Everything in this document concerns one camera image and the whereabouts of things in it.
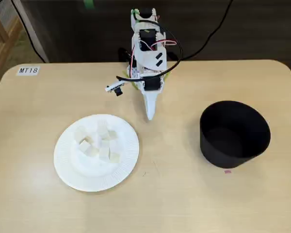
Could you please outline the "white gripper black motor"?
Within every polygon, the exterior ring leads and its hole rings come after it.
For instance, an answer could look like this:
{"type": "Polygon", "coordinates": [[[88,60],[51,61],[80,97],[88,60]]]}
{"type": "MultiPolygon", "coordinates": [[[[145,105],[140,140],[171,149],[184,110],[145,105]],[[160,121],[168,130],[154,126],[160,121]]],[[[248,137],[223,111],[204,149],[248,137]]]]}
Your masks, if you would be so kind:
{"type": "Polygon", "coordinates": [[[140,79],[150,77],[144,81],[138,82],[138,89],[141,91],[144,98],[146,116],[148,120],[152,120],[156,110],[156,100],[164,88],[164,75],[152,78],[154,74],[138,74],[140,79]]]}

